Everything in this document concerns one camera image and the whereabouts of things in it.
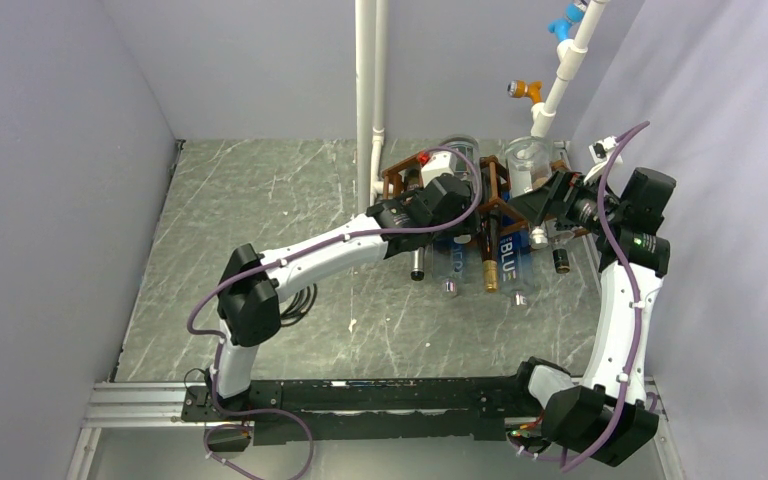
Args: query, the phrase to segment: orange valve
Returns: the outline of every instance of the orange valve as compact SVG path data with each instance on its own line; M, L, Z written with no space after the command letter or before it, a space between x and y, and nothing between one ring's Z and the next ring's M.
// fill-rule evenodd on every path
M532 103L540 103L543 99L540 97L540 88L542 82L532 82L526 85L522 80L514 80L508 84L508 95L513 98L528 97Z

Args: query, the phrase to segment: marble tabletop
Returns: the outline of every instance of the marble tabletop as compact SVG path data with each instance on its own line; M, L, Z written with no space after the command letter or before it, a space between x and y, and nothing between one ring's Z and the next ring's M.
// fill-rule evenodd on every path
M435 143L388 140L382 165ZM481 153L498 154L502 146L482 141ZM353 140L185 143L115 380L180 380L208 365L216 340L187 333L192 307L216 285L236 247L291 245L347 221L356 206L354 150ZM525 308L484 293L478 282L447 298L438 281L409 279L408 254L346 270L319 283L310 315L261 346L253 375L507 375L532 355L582 374L599 317L598 283L585 241L568 250L566 275L555 274L550 251L534 254L539 291ZM480 277L480 265L467 268ZM196 324L218 322L214 300Z

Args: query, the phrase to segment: blue faucet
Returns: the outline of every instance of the blue faucet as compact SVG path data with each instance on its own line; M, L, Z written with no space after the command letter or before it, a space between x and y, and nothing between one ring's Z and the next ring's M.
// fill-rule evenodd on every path
M549 24L549 33L558 37L558 43L569 38L569 30L572 26L584 18L584 11L575 3L567 5L563 18L559 18Z

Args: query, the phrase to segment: robotic arm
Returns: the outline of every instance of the robotic arm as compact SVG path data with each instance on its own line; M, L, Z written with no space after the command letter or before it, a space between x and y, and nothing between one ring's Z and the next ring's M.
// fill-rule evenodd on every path
M425 188L385 200L345 225L299 244L264 252L257 252L250 244L238 248L228 262L222 282L264 265L277 262L277 266L261 268L262 271L233 283L218 295L220 327L227 342L219 358L215 400L230 410L251 406L251 370L258 346L278 332L279 304L295 293L348 267L411 252L438 237L475 233L478 216L474 212L442 231L416 230L460 218L471 208L470 199L475 202L471 185L443 174ZM612 466L622 463L649 441L658 426L658 416L644 406L643 360L649 317L669 261L669 242L657 237L656 232L674 187L672 178L638 168L622 195L609 191L605 196L608 223L623 254L632 263L641 304L634 304L630 280L605 239L596 215L597 188L583 175L556 172L542 187L509 201L530 222L539 224L552 215L559 229L589 229L602 252L602 308L595 346L581 383L575 385L563 368L532 358L523 362L516 376L508 377L508 384L518 389L511 398L515 398L513 403L539 403L544 412L543 437L578 452L593 445L609 423L614 422L610 439L592 454L592 458ZM411 230L398 233L402 228ZM380 229L390 233L369 234ZM343 236L343 241L321 246L323 239L335 236ZM281 260L288 257L293 260ZM633 334L635 309L642 312L638 338ZM633 369L626 375L623 367L633 344L637 345ZM480 378L474 384L491 383ZM484 393L480 395L480 401L485 402ZM619 408L621 397L626 408ZM621 411L618 421L612 419L617 410Z

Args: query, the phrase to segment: wooden bottle holder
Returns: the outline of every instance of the wooden bottle holder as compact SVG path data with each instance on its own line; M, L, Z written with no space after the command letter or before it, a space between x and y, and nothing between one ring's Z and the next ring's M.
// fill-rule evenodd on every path
M399 194L404 192L404 181L402 178L404 177L404 174L407 170L411 168L421 169L422 164L419 162L419 154L422 152L417 152L410 157L402 160L401 162L396 163L392 167L385 168L381 172L381 176L384 181L384 198L391 198L394 196L398 196ZM513 232L516 232L518 230L528 230L528 221L519 214L516 210L510 207L505 201L502 199L502 193L507 192L511 189L511 183L510 183L510 177L508 176L508 169L505 168L504 165L499 162L499 159L496 158L495 155L490 155L487 157L482 157L479 165L481 169L487 169L490 173L490 197L489 199L478 206L478 212L479 213L486 213L493 209L499 209L502 211L503 214L510 217L512 220L514 220L514 223L512 225L509 225L502 229L501 232L499 232L499 237L503 237L505 235L511 234ZM569 167L566 165L566 163L562 159L555 160L551 164L552 171L568 171ZM393 194L390 195L390 186L393 186ZM553 216L547 216L547 219L554 218ZM575 232L576 237L580 237L582 235L587 235L588 232L586 229L578 228L573 230Z

